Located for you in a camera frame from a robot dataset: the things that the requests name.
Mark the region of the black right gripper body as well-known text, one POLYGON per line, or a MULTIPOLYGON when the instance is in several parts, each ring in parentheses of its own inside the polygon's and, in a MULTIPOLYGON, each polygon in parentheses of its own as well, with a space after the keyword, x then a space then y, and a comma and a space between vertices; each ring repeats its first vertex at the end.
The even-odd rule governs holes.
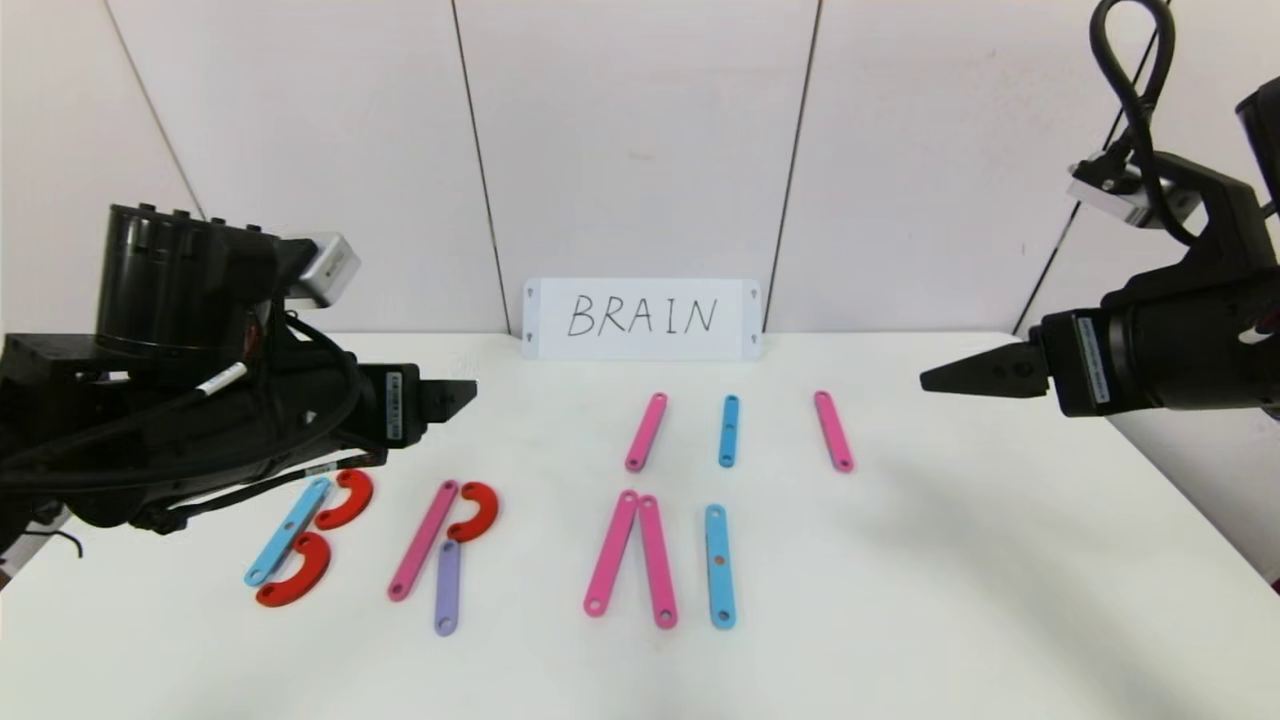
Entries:
POLYGON ((1276 407, 1277 269, 1056 313, 1036 338, 1068 416, 1276 407))

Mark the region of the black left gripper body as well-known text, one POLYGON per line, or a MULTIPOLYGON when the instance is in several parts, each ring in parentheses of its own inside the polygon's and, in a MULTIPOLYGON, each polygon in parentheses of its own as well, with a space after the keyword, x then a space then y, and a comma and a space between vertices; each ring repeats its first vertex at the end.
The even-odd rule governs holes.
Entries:
POLYGON ((339 436, 362 448, 407 448, 422 438, 417 365, 360 364, 357 380, 357 401, 337 427, 339 436))

